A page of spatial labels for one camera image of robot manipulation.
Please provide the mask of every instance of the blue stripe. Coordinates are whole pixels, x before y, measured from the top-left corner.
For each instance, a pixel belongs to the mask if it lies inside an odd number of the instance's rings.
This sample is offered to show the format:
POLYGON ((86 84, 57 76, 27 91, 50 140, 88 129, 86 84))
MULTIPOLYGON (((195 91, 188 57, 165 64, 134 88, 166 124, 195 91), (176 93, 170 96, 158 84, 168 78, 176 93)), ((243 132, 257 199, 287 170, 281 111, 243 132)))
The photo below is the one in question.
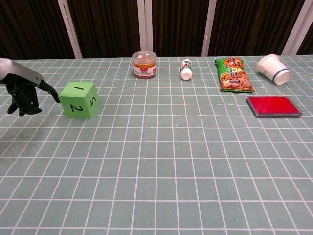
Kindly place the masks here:
POLYGON ((282 70, 279 70, 279 71, 274 75, 274 77, 273 77, 273 82, 274 82, 275 77, 276 77, 281 71, 284 71, 284 70, 288 70, 288 69, 287 69, 287 68, 284 68, 284 69, 282 69, 282 70))

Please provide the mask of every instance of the small white bottle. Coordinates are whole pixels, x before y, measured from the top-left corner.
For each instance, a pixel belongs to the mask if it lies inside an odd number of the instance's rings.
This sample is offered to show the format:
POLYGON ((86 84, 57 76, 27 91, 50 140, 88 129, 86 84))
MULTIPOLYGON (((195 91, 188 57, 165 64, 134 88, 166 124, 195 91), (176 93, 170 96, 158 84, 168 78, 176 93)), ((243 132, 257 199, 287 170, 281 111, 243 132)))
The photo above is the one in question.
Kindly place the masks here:
POLYGON ((190 80, 192 77, 192 71, 191 71, 191 61, 188 59, 184 59, 181 63, 181 69, 180 69, 180 77, 182 80, 190 80))

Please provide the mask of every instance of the number 5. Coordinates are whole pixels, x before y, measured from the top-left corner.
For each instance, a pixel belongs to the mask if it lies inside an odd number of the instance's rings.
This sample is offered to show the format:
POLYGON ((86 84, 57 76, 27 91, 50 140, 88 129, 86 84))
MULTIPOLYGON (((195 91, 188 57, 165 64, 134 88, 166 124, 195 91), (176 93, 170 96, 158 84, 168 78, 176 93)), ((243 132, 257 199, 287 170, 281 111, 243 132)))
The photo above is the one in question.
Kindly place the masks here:
POLYGON ((93 97, 93 98, 90 100, 90 106, 92 106, 92 105, 93 105, 93 100, 94 100, 94 101, 96 101, 96 98, 95 98, 95 97, 93 97))

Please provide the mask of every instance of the green cube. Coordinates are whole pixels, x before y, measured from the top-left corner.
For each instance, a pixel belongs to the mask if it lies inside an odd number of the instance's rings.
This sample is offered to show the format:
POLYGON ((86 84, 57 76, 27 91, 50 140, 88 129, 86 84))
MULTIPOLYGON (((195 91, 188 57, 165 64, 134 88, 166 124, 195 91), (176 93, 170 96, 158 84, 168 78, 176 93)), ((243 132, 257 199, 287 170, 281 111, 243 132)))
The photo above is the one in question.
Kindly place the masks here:
POLYGON ((99 105, 99 96, 93 82, 69 82, 59 94, 66 116, 91 118, 99 105))

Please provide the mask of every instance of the bottle cap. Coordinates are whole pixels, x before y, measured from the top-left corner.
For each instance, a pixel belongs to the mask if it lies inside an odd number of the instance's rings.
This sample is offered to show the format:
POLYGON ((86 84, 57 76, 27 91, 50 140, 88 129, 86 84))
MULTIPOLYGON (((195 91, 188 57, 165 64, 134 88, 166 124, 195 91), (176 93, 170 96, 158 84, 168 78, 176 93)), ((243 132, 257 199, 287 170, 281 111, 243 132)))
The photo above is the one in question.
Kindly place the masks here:
POLYGON ((188 81, 190 80, 192 74, 190 69, 183 69, 180 73, 182 80, 188 81))

